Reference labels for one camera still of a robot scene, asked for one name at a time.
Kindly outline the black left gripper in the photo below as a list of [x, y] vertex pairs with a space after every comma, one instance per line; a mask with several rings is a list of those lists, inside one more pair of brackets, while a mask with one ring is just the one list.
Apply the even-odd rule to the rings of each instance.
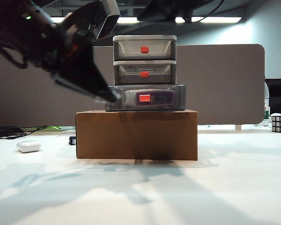
[[94, 63], [93, 45], [95, 39], [92, 26], [96, 25], [96, 4], [86, 4], [69, 13], [61, 22], [45, 17], [46, 54], [40, 66], [51, 73], [56, 85], [91, 97], [98, 103], [114, 103], [119, 94], [112, 91]]

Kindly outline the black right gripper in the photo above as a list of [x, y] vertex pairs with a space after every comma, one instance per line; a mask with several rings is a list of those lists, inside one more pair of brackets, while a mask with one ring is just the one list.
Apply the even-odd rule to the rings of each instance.
[[178, 15], [186, 23], [191, 23], [193, 11], [200, 4], [200, 0], [152, 0], [140, 12], [137, 20], [140, 22], [175, 22]]

